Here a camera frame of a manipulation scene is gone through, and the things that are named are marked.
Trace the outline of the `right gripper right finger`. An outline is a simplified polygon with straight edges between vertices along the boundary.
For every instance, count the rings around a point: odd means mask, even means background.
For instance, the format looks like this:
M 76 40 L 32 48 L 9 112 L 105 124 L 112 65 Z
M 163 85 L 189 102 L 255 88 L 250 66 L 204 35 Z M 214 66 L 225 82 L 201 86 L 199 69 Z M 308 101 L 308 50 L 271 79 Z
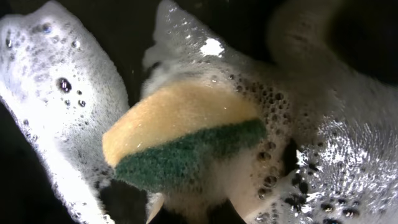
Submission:
M 209 224 L 246 224 L 229 199 L 208 210 Z

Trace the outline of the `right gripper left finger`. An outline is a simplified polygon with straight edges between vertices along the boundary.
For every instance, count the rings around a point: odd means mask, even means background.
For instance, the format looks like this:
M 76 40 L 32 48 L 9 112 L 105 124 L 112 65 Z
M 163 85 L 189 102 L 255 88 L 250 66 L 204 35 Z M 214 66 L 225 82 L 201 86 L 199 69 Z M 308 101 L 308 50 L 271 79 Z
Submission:
M 164 203 L 164 196 L 162 193 L 147 193 L 146 203 L 146 224 L 157 215 Z

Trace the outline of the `yellow green sponge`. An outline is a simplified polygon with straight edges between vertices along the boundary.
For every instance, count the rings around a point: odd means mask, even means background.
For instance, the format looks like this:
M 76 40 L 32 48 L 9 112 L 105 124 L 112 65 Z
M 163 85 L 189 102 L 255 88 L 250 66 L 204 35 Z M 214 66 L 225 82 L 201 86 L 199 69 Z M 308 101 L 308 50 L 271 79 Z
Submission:
M 267 131 L 254 104 L 225 85 L 168 84 L 141 99 L 102 137 L 115 176 L 151 192 L 222 188 L 233 164 Z

